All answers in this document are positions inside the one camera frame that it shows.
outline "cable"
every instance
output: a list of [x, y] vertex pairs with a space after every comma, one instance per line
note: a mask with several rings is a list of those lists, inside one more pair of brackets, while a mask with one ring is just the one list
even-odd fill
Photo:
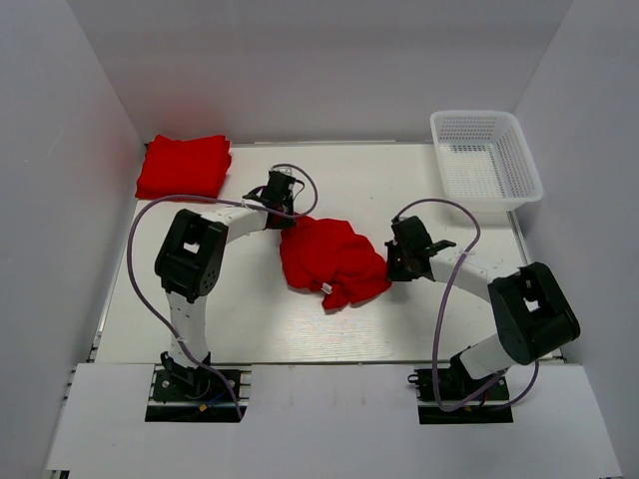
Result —
[[[475, 237], [472, 239], [472, 241], [468, 244], [468, 246], [463, 250], [462, 254], [459, 256], [459, 259], [457, 260], [457, 262], [455, 263], [455, 266], [452, 269], [450, 278], [448, 279], [448, 282], [446, 283], [446, 287], [444, 288], [443, 295], [441, 296], [441, 302], [439, 303], [439, 312], [437, 313], [437, 323], [435, 325], [435, 332], [434, 332], [433, 341], [432, 341], [432, 392], [435, 396], [435, 402], [437, 403], [437, 406], [439, 407], [439, 409], [441, 409], [444, 412], [452, 412], [465, 406], [469, 401], [472, 401], [473, 399], [479, 397], [479, 395], [483, 394], [485, 391], [487, 391], [492, 386], [494, 386], [499, 381], [499, 379], [505, 374], [506, 371], [496, 372], [475, 392], [469, 394], [468, 396], [461, 399], [460, 401], [455, 402], [454, 404], [446, 405], [441, 401], [441, 394], [439, 391], [439, 370], [437, 367], [437, 361], [438, 361], [437, 356], [439, 353], [439, 339], [441, 337], [443, 317], [446, 311], [446, 305], [448, 304], [448, 297], [450, 296], [450, 291], [452, 290], [455, 279], [457, 278], [457, 275], [459, 274], [459, 270], [461, 269], [461, 266], [463, 265], [463, 262], [465, 261], [470, 251], [477, 245], [477, 243], [479, 242], [479, 239], [481, 238], [481, 227], [479, 226], [479, 221], [477, 220], [477, 218], [467, 208], [451, 200], [444, 200], [440, 198], [424, 198], [422, 200], [414, 201], [408, 204], [407, 206], [405, 206], [403, 209], [401, 209], [395, 217], [398, 219], [403, 213], [405, 213], [410, 208], [416, 205], [424, 204], [424, 203], [440, 203], [440, 204], [451, 205], [452, 207], [456, 207], [457, 209], [462, 210], [470, 218], [473, 225], [475, 226]], [[535, 363], [535, 369], [538, 370], [538, 367], [539, 365], [537, 362]], [[533, 374], [532, 380], [530, 381], [530, 384], [528, 384], [528, 387], [524, 389], [522, 394], [520, 394], [515, 399], [513, 399], [511, 403], [506, 403], [505, 405], [497, 406], [497, 407], [499, 408], [508, 407], [520, 401], [530, 391], [536, 379], [537, 379], [537, 374], [535, 372], [535, 374]]]
[[521, 399], [523, 399], [530, 392], [530, 389], [532, 389], [532, 386], [534, 386], [535, 382], [537, 382], [537, 375], [539, 375], [538, 359], [535, 361], [535, 369], [532, 373], [532, 377], [530, 378], [530, 382], [528, 382], [528, 385], [521, 392], [521, 394], [519, 394], [517, 397], [515, 397], [511, 401], [505, 402], [503, 404], [499, 404], [498, 406], [490, 407], [488, 409], [490, 411], [500, 411], [501, 409], [506, 409], [507, 407], [514, 406], [515, 404], [517, 404]]
[[[300, 213], [297, 215], [288, 215], [286, 213], [281, 213], [276, 210], [272, 210], [270, 208], [263, 207], [260, 205], [246, 205], [246, 206], [253, 210], [267, 212], [267, 213], [276, 215], [278, 217], [283, 217], [283, 218], [288, 218], [293, 220], [296, 218], [305, 217], [310, 212], [312, 212], [315, 209], [315, 207], [318, 205], [318, 201], [320, 199], [318, 187], [316, 183], [313, 181], [313, 178], [311, 178], [309, 174], [305, 172], [302, 168], [296, 165], [288, 164], [288, 163], [277, 164], [277, 165], [274, 165], [272, 168], [276, 169], [280, 167], [286, 167], [286, 168], [291, 168], [293, 170], [297, 170], [302, 175], [304, 175], [307, 178], [307, 180], [309, 180], [309, 183], [311, 184], [311, 187], [313, 188], [313, 192], [315, 194], [313, 204], [311, 205], [311, 207], [303, 213]], [[171, 334], [173, 334], [173, 336], [177, 339], [180, 349], [182, 349], [182, 352], [184, 352], [184, 355], [187, 356], [191, 362], [193, 362], [199, 367], [202, 367], [203, 369], [213, 372], [216, 376], [218, 376], [222, 380], [225, 387], [229, 390], [229, 393], [231, 394], [231, 399], [233, 400], [233, 403], [236, 406], [238, 417], [240, 418], [240, 420], [242, 420], [242, 409], [240, 408], [238, 397], [236, 396], [236, 393], [233, 390], [233, 387], [231, 386], [227, 378], [215, 367], [209, 364], [205, 364], [204, 362], [199, 361], [198, 359], [194, 357], [194, 355], [189, 350], [189, 347], [184, 343], [184, 339], [182, 338], [182, 336], [180, 336], [180, 332], [144, 296], [144, 294], [142, 293], [142, 290], [140, 289], [140, 286], [138, 285], [138, 281], [136, 280], [135, 273], [133, 271], [133, 239], [135, 238], [136, 230], [138, 229], [140, 220], [147, 213], [147, 211], [150, 210], [155, 205], [158, 205], [163, 202], [169, 202], [172, 200], [192, 200], [196, 202], [227, 205], [231, 207], [242, 207], [243, 204], [241, 202], [233, 202], [230, 200], [220, 200], [217, 198], [203, 197], [200, 195], [167, 195], [165, 197], [152, 200], [140, 210], [140, 212], [136, 215], [136, 217], [133, 219], [133, 222], [131, 223], [131, 229], [129, 230], [129, 237], [127, 238], [127, 273], [129, 274], [129, 281], [131, 282], [131, 286], [133, 287], [133, 291], [135, 292], [136, 296], [140, 299], [142, 304], [153, 314], [153, 316], [158, 318], [160, 321], [162, 321], [162, 323], [165, 326], [167, 326], [169, 331], [171, 331]]]

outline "white tabletop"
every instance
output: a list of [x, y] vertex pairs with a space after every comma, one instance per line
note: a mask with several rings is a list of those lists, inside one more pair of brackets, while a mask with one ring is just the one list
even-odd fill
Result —
[[[392, 238], [390, 220], [406, 204], [441, 197], [433, 146], [343, 145], [234, 148], [221, 198], [239, 199], [262, 185], [269, 167], [294, 163], [313, 176], [319, 188], [315, 218], [348, 220], [385, 257]], [[307, 188], [297, 210], [310, 204]], [[137, 211], [146, 202], [139, 202]], [[154, 260], [175, 213], [218, 208], [161, 204], [138, 228], [134, 267], [149, 300], [164, 314], [169, 308]], [[446, 207], [420, 206], [419, 215], [433, 240], [468, 243], [473, 230], [455, 224]], [[227, 246], [221, 277], [207, 306], [207, 340], [216, 363], [393, 362], [429, 360], [443, 285], [420, 279], [394, 283], [390, 290], [359, 307], [326, 314], [321, 293], [289, 289], [282, 273], [280, 234], [260, 232]], [[510, 226], [484, 229], [477, 254], [497, 263], [521, 264]], [[448, 304], [440, 346], [447, 359], [495, 332], [490, 306], [460, 290]], [[96, 362], [156, 363], [170, 344], [169, 331], [135, 296], [124, 260], [107, 313]]]

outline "purple cable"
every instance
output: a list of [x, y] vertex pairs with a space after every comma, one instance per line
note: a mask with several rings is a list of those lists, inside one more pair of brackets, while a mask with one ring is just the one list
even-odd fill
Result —
[[187, 347], [187, 345], [184, 343], [184, 339], [182, 339], [182, 337], [180, 336], [180, 332], [171, 324], [171, 322], [168, 319], [166, 319], [149, 302], [149, 300], [142, 293], [142, 290], [140, 289], [140, 286], [138, 285], [138, 281], [136, 280], [135, 274], [133, 272], [133, 239], [135, 237], [136, 230], [138, 229], [138, 224], [140, 223], [140, 220], [142, 219], [142, 217], [144, 216], [144, 214], [148, 210], [150, 210], [155, 205], [158, 205], [159, 203], [169, 202], [169, 201], [173, 201], [173, 200], [193, 200], [193, 201], [196, 201], [196, 202], [227, 205], [227, 206], [231, 206], [231, 207], [244, 207], [244, 206], [246, 206], [247, 208], [251, 208], [252, 210], [258, 210], [258, 211], [261, 211], [261, 212], [268, 212], [268, 213], [271, 213], [271, 214], [276, 215], [278, 217], [289, 218], [289, 219], [301, 218], [301, 217], [305, 217], [306, 215], [310, 214], [315, 209], [315, 207], [318, 205], [318, 200], [320, 199], [320, 194], [318, 192], [318, 187], [316, 186], [316, 183], [309, 176], [309, 174], [307, 172], [305, 172], [302, 168], [300, 168], [300, 167], [298, 167], [296, 165], [291, 165], [289, 163], [280, 163], [280, 164], [277, 164], [277, 165], [273, 165], [272, 168], [273, 169], [276, 169], [276, 168], [291, 168], [293, 170], [299, 171], [300, 173], [302, 173], [307, 178], [307, 180], [309, 180], [309, 183], [311, 184], [311, 187], [313, 188], [315, 197], [314, 197], [313, 204], [311, 205], [311, 207], [308, 210], [306, 210], [303, 213], [297, 214], [297, 215], [287, 215], [286, 213], [281, 213], [281, 212], [278, 212], [276, 210], [271, 210], [270, 208], [262, 207], [262, 206], [259, 206], [259, 205], [248, 205], [248, 204], [245, 205], [245, 204], [243, 204], [241, 202], [233, 202], [233, 201], [230, 201], [230, 200], [219, 200], [217, 198], [202, 197], [202, 196], [199, 196], [199, 195], [167, 195], [165, 197], [161, 197], [161, 198], [157, 198], [156, 200], [152, 200], [151, 202], [149, 202], [147, 205], [145, 205], [140, 210], [140, 212], [133, 219], [133, 223], [131, 224], [131, 229], [129, 230], [129, 237], [127, 238], [127, 273], [129, 274], [129, 280], [131, 281], [131, 286], [133, 287], [133, 291], [135, 292], [137, 297], [140, 299], [142, 304], [144, 306], [146, 306], [147, 309], [156, 318], [161, 320], [162, 323], [169, 328], [169, 330], [171, 331], [171, 334], [173, 334], [173, 336], [178, 340], [178, 344], [180, 345], [180, 348], [182, 349], [182, 352], [184, 352], [185, 356], [187, 356], [189, 358], [189, 360], [191, 360], [192, 362], [194, 362], [198, 366], [202, 367], [203, 369], [207, 369], [208, 371], [213, 372], [215, 375], [217, 375], [222, 380], [222, 382], [224, 383], [225, 387], [229, 390], [229, 393], [231, 394], [231, 399], [233, 400], [233, 403], [236, 406], [236, 411], [238, 411], [238, 417], [240, 418], [240, 420], [242, 420], [243, 414], [242, 414], [242, 409], [240, 408], [240, 403], [238, 402], [238, 397], [236, 396], [236, 393], [233, 390], [233, 386], [231, 386], [231, 384], [229, 383], [227, 378], [224, 376], [224, 374], [222, 374], [215, 367], [213, 367], [213, 366], [211, 366], [209, 364], [205, 364], [204, 362], [201, 362], [198, 359], [196, 359], [193, 356], [193, 354], [191, 353], [191, 351], [189, 350], [189, 348]]
[[[437, 403], [437, 406], [439, 407], [439, 409], [441, 409], [444, 412], [452, 412], [452, 411], [456, 411], [457, 409], [465, 406], [468, 402], [472, 401], [473, 399], [476, 399], [477, 397], [479, 397], [481, 394], [483, 394], [486, 390], [490, 389], [492, 386], [494, 386], [499, 379], [501, 379], [501, 377], [505, 374], [505, 371], [499, 371], [495, 374], [492, 375], [492, 377], [490, 379], [488, 379], [481, 387], [479, 387], [476, 391], [474, 391], [473, 393], [467, 395], [466, 397], [464, 397], [463, 399], [461, 399], [458, 402], [455, 402], [454, 404], [451, 405], [446, 405], [441, 401], [441, 393], [439, 391], [439, 370], [437, 367], [437, 361], [438, 361], [438, 353], [439, 353], [439, 339], [441, 338], [441, 328], [443, 325], [443, 317], [444, 317], [444, 313], [446, 311], [446, 305], [448, 304], [448, 297], [450, 296], [450, 292], [452, 290], [452, 287], [455, 283], [455, 279], [457, 278], [457, 275], [459, 274], [459, 270], [461, 269], [461, 266], [463, 265], [463, 262], [465, 261], [466, 257], [468, 256], [468, 254], [470, 253], [470, 251], [477, 245], [477, 243], [479, 242], [479, 238], [481, 237], [481, 227], [479, 226], [479, 222], [477, 221], [477, 218], [464, 206], [460, 205], [459, 203], [456, 202], [452, 202], [451, 200], [444, 200], [444, 199], [439, 199], [439, 198], [425, 198], [422, 200], [417, 200], [415, 202], [410, 203], [409, 205], [407, 205], [406, 207], [404, 207], [397, 215], [396, 218], [399, 218], [403, 213], [405, 213], [407, 210], [409, 210], [410, 208], [416, 206], [416, 205], [421, 205], [423, 203], [440, 203], [440, 204], [444, 204], [444, 205], [451, 205], [452, 207], [456, 207], [459, 210], [462, 210], [472, 221], [473, 225], [475, 226], [475, 238], [472, 239], [472, 241], [468, 244], [468, 246], [464, 249], [462, 255], [459, 257], [459, 259], [457, 260], [457, 262], [455, 263], [455, 266], [452, 269], [452, 273], [450, 274], [450, 278], [448, 279], [448, 282], [446, 283], [446, 287], [443, 291], [443, 295], [441, 296], [441, 302], [439, 303], [439, 312], [437, 313], [437, 323], [435, 325], [435, 332], [434, 332], [434, 336], [433, 336], [433, 340], [432, 340], [432, 392], [435, 396], [435, 402]], [[505, 404], [501, 404], [499, 406], [495, 406], [493, 409], [497, 410], [497, 409], [503, 409], [505, 407], [509, 407], [512, 404], [515, 404], [516, 402], [519, 402], [526, 394], [528, 394], [528, 392], [530, 391], [530, 389], [532, 388], [534, 382], [537, 379], [537, 372], [539, 369], [539, 362], [536, 361], [535, 362], [535, 372], [532, 376], [532, 379], [530, 381], [530, 383], [528, 384], [528, 386], [524, 389], [524, 391], [517, 396], [515, 399], [513, 399], [510, 402], [507, 402]]]

